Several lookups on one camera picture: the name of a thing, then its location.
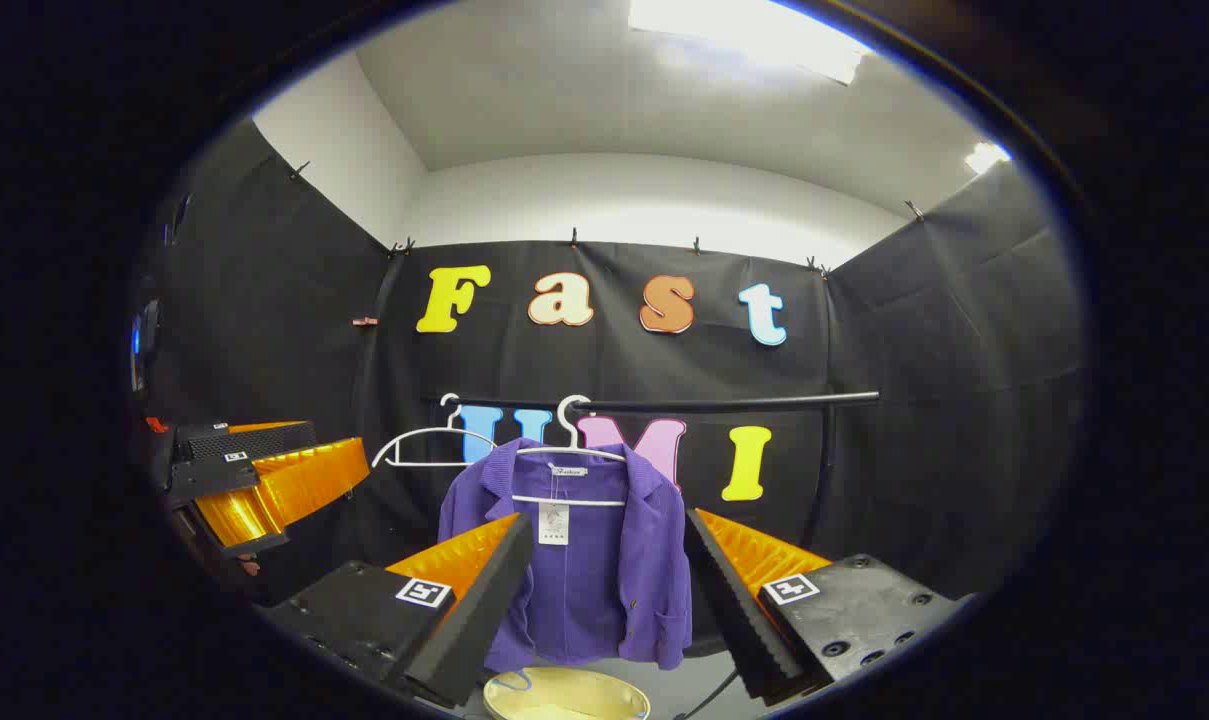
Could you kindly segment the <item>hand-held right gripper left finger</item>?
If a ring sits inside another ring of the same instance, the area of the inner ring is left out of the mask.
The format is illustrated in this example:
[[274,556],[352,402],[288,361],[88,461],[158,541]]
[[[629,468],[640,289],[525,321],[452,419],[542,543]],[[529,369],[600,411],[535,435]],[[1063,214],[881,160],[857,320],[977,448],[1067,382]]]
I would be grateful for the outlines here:
[[532,551],[528,516],[511,513],[391,567],[348,562],[264,619],[363,687],[464,706]]

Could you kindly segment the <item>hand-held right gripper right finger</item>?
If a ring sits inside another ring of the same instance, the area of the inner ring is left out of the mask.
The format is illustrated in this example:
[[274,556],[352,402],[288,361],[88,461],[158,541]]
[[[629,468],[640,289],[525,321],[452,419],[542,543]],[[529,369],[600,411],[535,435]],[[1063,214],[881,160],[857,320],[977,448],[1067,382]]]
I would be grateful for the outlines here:
[[827,561],[701,509],[687,511],[686,553],[737,677],[760,701],[892,660],[965,605],[870,554]]

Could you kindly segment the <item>purple corduroy jacket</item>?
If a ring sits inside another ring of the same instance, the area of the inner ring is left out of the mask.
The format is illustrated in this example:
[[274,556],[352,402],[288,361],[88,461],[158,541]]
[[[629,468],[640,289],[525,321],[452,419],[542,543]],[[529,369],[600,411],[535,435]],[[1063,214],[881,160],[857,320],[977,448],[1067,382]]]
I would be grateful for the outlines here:
[[683,505],[671,480],[621,443],[582,455],[513,439],[462,470],[441,501],[440,541],[511,513],[534,529],[486,669],[598,660],[677,669],[694,633]]

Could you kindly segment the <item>cream round laundry hamper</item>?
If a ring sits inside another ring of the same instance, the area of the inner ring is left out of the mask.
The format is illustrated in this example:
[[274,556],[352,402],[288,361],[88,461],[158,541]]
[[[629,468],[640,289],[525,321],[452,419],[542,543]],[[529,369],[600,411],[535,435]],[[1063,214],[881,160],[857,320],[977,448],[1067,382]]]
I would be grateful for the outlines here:
[[580,667],[526,667],[482,689],[494,720],[649,720],[650,701],[630,683]]

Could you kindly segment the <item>white clothes hanger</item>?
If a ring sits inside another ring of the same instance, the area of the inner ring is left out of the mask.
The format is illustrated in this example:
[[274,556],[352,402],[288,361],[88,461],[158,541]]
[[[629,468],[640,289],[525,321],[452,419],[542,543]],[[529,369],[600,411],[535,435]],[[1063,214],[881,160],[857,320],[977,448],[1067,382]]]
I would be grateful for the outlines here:
[[427,439],[432,436],[457,436],[461,439],[476,439],[481,443],[488,446],[488,451],[494,451],[496,442],[494,439],[485,436],[482,432],[475,432],[475,430],[468,430],[463,426],[458,426],[456,423],[461,419],[462,414],[462,397],[458,393],[445,393],[439,397],[439,406],[441,410],[445,407],[452,407],[444,420],[442,425],[436,426],[424,426],[413,430],[407,430],[407,432],[400,432],[398,436],[389,439],[383,446],[378,448],[376,454],[370,461],[370,468],[377,470],[378,468],[403,468],[403,469],[463,469],[473,465],[473,461],[464,459],[453,461],[430,461],[430,460],[404,460],[403,446],[409,439]]
[[[604,460],[609,461],[623,461],[626,464],[627,459],[624,455],[609,454],[607,451],[598,451],[598,448],[588,448],[582,446],[578,441],[578,428],[572,420],[568,419],[568,411],[572,406],[577,403],[586,403],[589,397],[584,395],[571,395],[563,397],[559,401],[557,410],[555,410],[555,419],[562,425],[567,432],[569,432],[569,443],[567,446],[543,446],[539,448],[522,448],[517,451],[517,455],[528,454],[563,454],[563,455],[592,455],[603,457]],[[582,500],[582,498],[559,497],[559,480],[553,482],[553,497],[527,497],[517,495],[517,493],[511,493],[513,501],[520,503],[562,503],[567,506],[580,506],[580,507],[623,507],[626,505],[623,500]]]

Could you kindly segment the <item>black clothes rack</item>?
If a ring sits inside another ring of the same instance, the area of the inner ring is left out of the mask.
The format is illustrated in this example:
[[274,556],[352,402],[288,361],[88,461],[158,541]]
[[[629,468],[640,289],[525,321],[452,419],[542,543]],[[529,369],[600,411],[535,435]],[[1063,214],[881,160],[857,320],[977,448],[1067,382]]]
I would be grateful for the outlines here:
[[737,397],[724,401],[637,401],[637,400],[571,400],[569,411],[577,414],[617,413],[640,414],[746,414],[746,413],[809,413],[818,410],[822,416],[822,446],[820,446],[818,477],[814,486],[811,501],[804,524],[802,524],[800,546],[811,548],[818,528],[820,515],[827,490],[834,475],[834,439],[837,436],[837,411],[841,407],[860,407],[880,401],[879,391],[848,391],[834,395],[806,395],[788,397]]

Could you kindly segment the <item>large ceiling light panel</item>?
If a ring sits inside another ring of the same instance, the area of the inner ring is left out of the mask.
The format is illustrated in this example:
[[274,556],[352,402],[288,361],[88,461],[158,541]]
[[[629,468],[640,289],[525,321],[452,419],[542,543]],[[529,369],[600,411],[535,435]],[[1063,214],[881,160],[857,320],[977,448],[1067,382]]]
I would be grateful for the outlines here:
[[630,0],[627,27],[699,37],[754,60],[802,66],[851,85],[863,42],[776,0]]

